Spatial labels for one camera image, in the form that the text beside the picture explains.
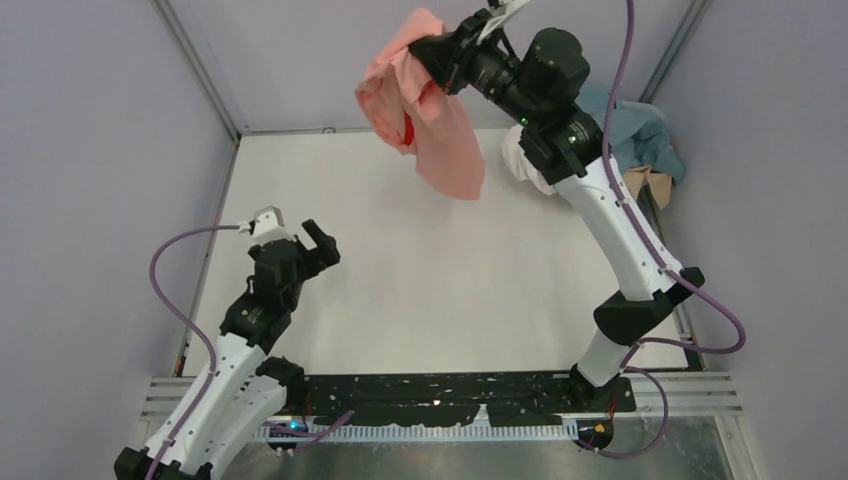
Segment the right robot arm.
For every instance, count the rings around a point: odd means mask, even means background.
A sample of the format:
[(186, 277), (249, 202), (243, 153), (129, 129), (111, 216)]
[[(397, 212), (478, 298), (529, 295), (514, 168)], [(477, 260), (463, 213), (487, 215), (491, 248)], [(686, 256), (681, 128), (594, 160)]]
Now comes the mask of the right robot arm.
[(409, 49), (445, 93), (471, 86), (517, 122), (505, 150), (514, 171), (561, 195), (606, 256), (618, 290), (594, 310), (595, 334), (569, 373), (571, 395), (589, 408), (610, 401), (637, 343), (704, 277), (665, 250), (627, 190), (601, 127), (578, 106), (590, 72), (579, 40), (545, 28), (517, 56), (502, 28), (515, 9), (513, 2), (492, 3)]

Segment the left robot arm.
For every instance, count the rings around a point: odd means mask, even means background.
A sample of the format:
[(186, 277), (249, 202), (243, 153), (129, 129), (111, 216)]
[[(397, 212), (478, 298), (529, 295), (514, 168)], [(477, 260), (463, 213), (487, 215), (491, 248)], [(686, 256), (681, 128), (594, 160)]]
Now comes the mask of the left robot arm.
[(251, 236), (254, 272), (230, 305), (199, 375), (163, 425), (140, 449), (126, 447), (114, 464), (119, 479), (219, 479), (236, 454), (287, 400), (303, 370), (271, 350), (291, 323), (304, 283), (339, 263), (334, 237), (312, 220), (306, 247), (274, 209), (237, 225)]

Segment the pink t-shirt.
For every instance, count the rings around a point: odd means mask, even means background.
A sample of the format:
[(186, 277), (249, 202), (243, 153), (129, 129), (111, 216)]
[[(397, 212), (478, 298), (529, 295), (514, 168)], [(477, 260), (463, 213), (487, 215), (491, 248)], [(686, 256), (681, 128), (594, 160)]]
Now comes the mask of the pink t-shirt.
[(485, 161), (459, 99), (445, 94), (410, 45), (446, 31), (444, 22), (418, 8), (366, 67), (355, 98), (378, 137), (413, 155), (415, 171), (439, 193), (480, 198)]

